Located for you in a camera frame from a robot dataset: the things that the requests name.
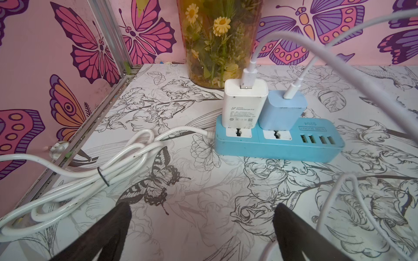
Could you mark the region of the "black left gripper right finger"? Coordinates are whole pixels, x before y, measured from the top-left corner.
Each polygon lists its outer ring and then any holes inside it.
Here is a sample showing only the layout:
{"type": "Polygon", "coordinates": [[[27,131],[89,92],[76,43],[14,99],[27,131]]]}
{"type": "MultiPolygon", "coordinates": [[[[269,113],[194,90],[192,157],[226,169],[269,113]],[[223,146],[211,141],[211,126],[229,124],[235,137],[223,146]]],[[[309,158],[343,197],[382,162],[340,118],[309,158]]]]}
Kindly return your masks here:
{"type": "Polygon", "coordinates": [[[283,203],[275,208],[273,226],[284,261],[351,260],[283,203]]]}

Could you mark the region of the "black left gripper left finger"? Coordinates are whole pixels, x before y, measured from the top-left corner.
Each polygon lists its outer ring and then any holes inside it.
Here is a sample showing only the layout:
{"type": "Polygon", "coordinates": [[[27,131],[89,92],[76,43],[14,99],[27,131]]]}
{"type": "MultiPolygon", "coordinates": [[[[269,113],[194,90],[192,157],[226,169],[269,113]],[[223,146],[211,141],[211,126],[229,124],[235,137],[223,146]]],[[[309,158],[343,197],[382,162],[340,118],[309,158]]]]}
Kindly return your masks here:
{"type": "Polygon", "coordinates": [[[128,203],[117,204],[96,224],[66,249],[55,255],[53,261],[118,261],[124,249],[132,217],[128,203]]]}

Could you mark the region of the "teal power strip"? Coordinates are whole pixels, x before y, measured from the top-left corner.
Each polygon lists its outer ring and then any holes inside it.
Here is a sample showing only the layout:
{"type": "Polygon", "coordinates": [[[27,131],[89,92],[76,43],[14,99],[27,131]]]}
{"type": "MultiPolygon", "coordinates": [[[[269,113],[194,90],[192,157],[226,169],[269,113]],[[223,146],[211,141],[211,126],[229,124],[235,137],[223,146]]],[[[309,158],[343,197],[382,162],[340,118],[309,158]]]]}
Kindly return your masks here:
{"type": "Polygon", "coordinates": [[[214,149],[224,156],[281,159],[317,163],[331,162],[345,147],[333,123],[301,117],[289,131],[227,129],[216,119],[214,149]]]}

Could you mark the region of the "white laptop charger brick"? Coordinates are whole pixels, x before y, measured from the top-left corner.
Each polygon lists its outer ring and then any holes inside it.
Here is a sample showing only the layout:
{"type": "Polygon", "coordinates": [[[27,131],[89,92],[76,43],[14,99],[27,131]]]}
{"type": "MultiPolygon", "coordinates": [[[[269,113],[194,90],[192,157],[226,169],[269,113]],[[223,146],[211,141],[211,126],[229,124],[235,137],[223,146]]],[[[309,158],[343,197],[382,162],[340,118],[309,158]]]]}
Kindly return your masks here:
{"type": "Polygon", "coordinates": [[[239,79],[225,81],[222,126],[233,129],[253,129],[268,96],[266,82],[256,79],[251,89],[242,89],[239,79]]]}

